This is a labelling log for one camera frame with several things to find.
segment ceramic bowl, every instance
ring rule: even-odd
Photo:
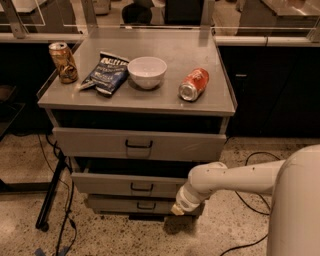
[[[167,64],[156,57],[140,57],[129,62],[128,71],[138,86],[149,90],[161,83],[167,71]]]

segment wire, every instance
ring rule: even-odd
[[[261,212],[261,211],[258,211],[256,209],[254,209],[252,206],[250,206],[243,198],[242,196],[240,196],[240,194],[235,191],[236,195],[240,198],[240,200],[249,208],[251,209],[252,211],[256,212],[256,213],[259,213],[259,214],[262,214],[262,215],[270,215],[270,213],[267,213],[267,212]],[[270,210],[270,206],[269,204],[267,203],[267,201],[261,196],[261,195],[258,195],[260,196],[260,198],[262,199],[262,201],[267,205],[268,209]]]
[[[246,248],[246,247],[250,247],[250,246],[254,246],[260,242],[262,242],[264,239],[266,239],[268,237],[268,234],[266,234],[264,237],[262,237],[260,240],[252,243],[252,244],[246,244],[246,245],[239,245],[239,246],[235,246],[235,247],[232,247],[226,251],[224,251],[223,253],[220,254],[220,256],[223,256],[225,254],[227,254],[228,252],[231,252],[231,251],[234,251],[234,250],[238,250],[238,249],[243,249],[243,248]]]
[[[224,145],[227,145],[227,143],[229,142],[229,140],[230,140],[231,138],[233,138],[233,136],[227,137],[226,141],[224,142]]]
[[[269,155],[269,156],[274,157],[274,158],[275,158],[275,159],[277,159],[277,160],[280,160],[280,158],[279,158],[279,157],[277,157],[277,156],[276,156],[276,155],[274,155],[274,154],[271,154],[271,153],[269,153],[269,152],[260,151],[260,152],[255,152],[255,153],[252,153],[251,155],[249,155],[249,156],[247,157],[247,160],[246,160],[245,166],[247,166],[247,165],[248,165],[249,159],[250,159],[252,156],[254,156],[254,155],[258,155],[258,154],[266,154],[266,155]]]
[[[254,156],[254,155],[257,155],[257,154],[266,154],[266,155],[269,155],[269,156],[272,156],[274,158],[276,158],[277,160],[280,160],[279,157],[269,153],[269,152],[264,152],[264,151],[261,151],[261,152],[255,152],[255,153],[252,153],[251,155],[249,155],[246,159],[246,162],[245,162],[245,165],[247,166],[248,165],[248,162],[249,162],[249,159]],[[252,206],[250,206],[242,197],[241,195],[235,191],[236,195],[240,198],[240,200],[249,208],[251,209],[252,211],[256,212],[256,213],[259,213],[259,214],[262,214],[262,215],[270,215],[270,213],[265,213],[265,212],[261,212],[261,211],[258,211],[256,209],[254,209]],[[257,196],[259,196],[261,198],[261,200],[263,201],[263,203],[267,206],[268,210],[270,211],[270,205],[268,204],[268,202],[266,201],[266,199],[260,195],[260,194],[257,194]],[[266,239],[268,237],[268,234],[266,234],[264,237],[262,237],[260,240],[254,242],[254,243],[251,243],[251,244],[246,244],[246,245],[240,245],[240,246],[235,246],[235,247],[232,247],[226,251],[224,251],[222,254],[220,254],[220,256],[223,256],[225,254],[227,254],[228,252],[230,251],[234,251],[234,250],[238,250],[238,249],[242,249],[242,248],[246,248],[246,247],[250,247],[250,246],[254,246],[260,242],[262,242],[264,239]]]
[[[50,165],[50,163],[49,163],[49,161],[48,161],[48,159],[47,159],[47,157],[46,157],[46,154],[45,154],[45,152],[44,152],[44,149],[43,149],[43,145],[42,145],[42,142],[41,142],[40,135],[39,135],[39,134],[37,134],[37,136],[38,136],[38,140],[39,140],[39,143],[40,143],[40,148],[41,148],[41,151],[42,151],[42,154],[43,154],[44,160],[46,161],[46,163],[47,163],[47,165],[48,165],[48,167],[49,167],[50,171],[51,171],[52,173],[54,173],[54,170],[53,170],[53,168],[51,167],[51,165]],[[60,178],[59,178],[59,181],[67,187],[67,189],[68,189],[68,195],[69,195],[69,191],[70,191],[70,187],[69,187],[69,185],[68,185],[67,183],[65,183],[64,181],[62,181]]]
[[[54,173],[51,165],[49,164],[49,161],[45,155],[45,152],[44,152],[44,149],[43,149],[43,145],[42,145],[42,142],[41,142],[41,138],[40,138],[40,135],[38,135],[38,140],[39,140],[39,143],[40,143],[40,147],[41,147],[41,151],[42,151],[42,154],[44,156],[44,159],[45,161],[47,162],[47,165],[49,166],[50,170],[52,171],[52,173]],[[48,138],[48,135],[46,135],[46,139],[47,139],[47,142],[53,147],[53,153],[55,154],[55,156],[57,157],[58,154],[56,152],[56,150],[60,150],[59,147],[57,147],[57,142],[55,142],[54,144],[50,142],[49,138]],[[67,167],[67,169],[69,170],[70,173],[72,173],[72,168],[71,168],[71,160],[70,158],[69,159],[69,163],[65,163],[65,166]],[[64,255],[67,255],[67,253],[70,251],[72,245],[74,244],[76,238],[77,238],[77,234],[78,234],[78,231],[77,231],[77,227],[76,227],[76,224],[74,222],[74,220],[72,220],[70,217],[69,217],[69,213],[71,212],[71,205],[72,205],[72,201],[73,201],[73,194],[74,194],[74,183],[72,181],[72,186],[71,186],[71,194],[69,193],[70,192],[70,187],[67,183],[65,183],[64,181],[62,181],[60,178],[59,178],[59,181],[61,183],[63,183],[67,189],[68,189],[68,193],[67,193],[67,199],[66,199],[66,203],[65,203],[65,206],[64,206],[64,210],[65,210],[65,216],[64,216],[64,219],[63,219],[63,222],[62,222],[62,225],[61,225],[61,229],[60,229],[60,233],[59,233],[59,238],[58,238],[58,242],[57,242],[57,245],[56,245],[56,255],[59,255],[59,248],[60,248],[60,243],[61,243],[61,239],[62,239],[62,234],[64,232],[64,227],[65,227],[65,224],[66,224],[66,221],[69,219],[69,223],[71,225],[71,227],[74,229],[75,231],[75,234],[74,234],[74,237],[73,237],[73,240],[71,242],[71,244],[69,245],[69,247],[67,248],[67,251],[65,252]]]
[[[64,219],[63,219],[63,222],[62,222],[62,225],[61,225],[61,229],[60,229],[60,233],[59,233],[58,242],[57,242],[57,245],[56,245],[56,256],[59,255],[59,248],[60,248],[60,244],[61,244],[61,239],[62,239],[62,235],[63,235],[63,232],[64,232],[64,227],[65,227],[66,222],[67,222],[68,219],[69,219],[71,227],[74,228],[74,230],[75,230],[75,236],[74,236],[74,238],[73,238],[73,240],[71,242],[71,245],[68,247],[65,255],[68,253],[68,251],[70,250],[71,246],[74,244],[74,241],[76,240],[76,237],[77,237],[77,228],[76,228],[75,222],[69,217],[69,213],[71,212],[71,205],[72,205],[72,201],[73,201],[73,193],[74,193],[74,183],[72,182],[71,195],[70,195],[68,208],[67,208],[67,210],[65,212],[65,215],[64,215]]]

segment drawer handle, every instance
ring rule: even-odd
[[[130,144],[129,144],[129,141],[126,140],[126,147],[128,147],[128,148],[151,148],[151,147],[152,147],[152,144],[153,144],[153,141],[151,140],[150,143],[149,143],[149,145],[147,145],[147,146],[130,145]]]
[[[151,192],[153,190],[153,184],[151,184],[150,188],[134,188],[133,183],[131,182],[131,190],[140,192]]]
[[[153,206],[151,206],[151,207],[145,207],[145,206],[140,206],[140,203],[138,202],[138,203],[137,203],[137,208],[138,208],[139,210],[149,210],[149,211],[152,211],[152,210],[154,210],[154,209],[156,208],[156,203],[153,203]]]

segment gray cabinet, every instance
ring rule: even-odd
[[[110,50],[129,59],[162,58],[168,64],[163,83],[144,91],[129,77],[111,98],[95,90],[79,92],[100,51]],[[74,160],[78,191],[87,194],[96,213],[171,214],[190,169],[219,160],[235,112],[212,38],[197,30],[97,29],[74,58],[79,81],[64,85],[55,79],[39,105],[52,121],[59,147]],[[178,87],[196,67],[212,79],[190,103],[178,96]]]

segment black chair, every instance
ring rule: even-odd
[[[200,25],[204,0],[166,0],[164,23],[168,25]],[[126,24],[150,24],[152,11],[137,4],[122,10]]]

